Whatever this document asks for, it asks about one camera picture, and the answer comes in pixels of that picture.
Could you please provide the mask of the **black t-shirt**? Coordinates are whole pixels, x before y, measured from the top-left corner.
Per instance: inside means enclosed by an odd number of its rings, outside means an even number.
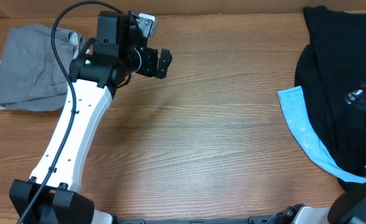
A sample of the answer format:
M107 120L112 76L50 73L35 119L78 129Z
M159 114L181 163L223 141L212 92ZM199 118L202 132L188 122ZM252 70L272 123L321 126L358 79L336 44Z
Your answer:
M366 14L305 7L310 43L296 67L295 84L304 92L313 130L333 161L366 175L365 105L347 102L350 91L366 85Z

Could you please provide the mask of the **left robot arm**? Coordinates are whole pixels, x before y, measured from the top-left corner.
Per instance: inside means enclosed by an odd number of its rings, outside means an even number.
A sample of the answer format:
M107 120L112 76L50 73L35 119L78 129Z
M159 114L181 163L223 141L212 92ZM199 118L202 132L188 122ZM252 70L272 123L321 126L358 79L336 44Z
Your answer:
M82 175L96 129L117 89L133 74L163 79L169 50L147 46L157 29L148 14L102 11L96 37L70 63L67 97L50 143L27 181L9 191L20 223L116 223L81 195Z

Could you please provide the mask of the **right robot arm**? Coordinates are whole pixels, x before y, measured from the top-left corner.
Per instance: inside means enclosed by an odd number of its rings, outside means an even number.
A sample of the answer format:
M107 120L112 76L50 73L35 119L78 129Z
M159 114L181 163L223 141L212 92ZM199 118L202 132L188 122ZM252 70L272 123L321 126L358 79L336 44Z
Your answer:
M366 177L341 169L313 130L300 86L277 92L283 116L295 140L308 158L328 173L357 184L331 207L302 207L290 223L366 223Z

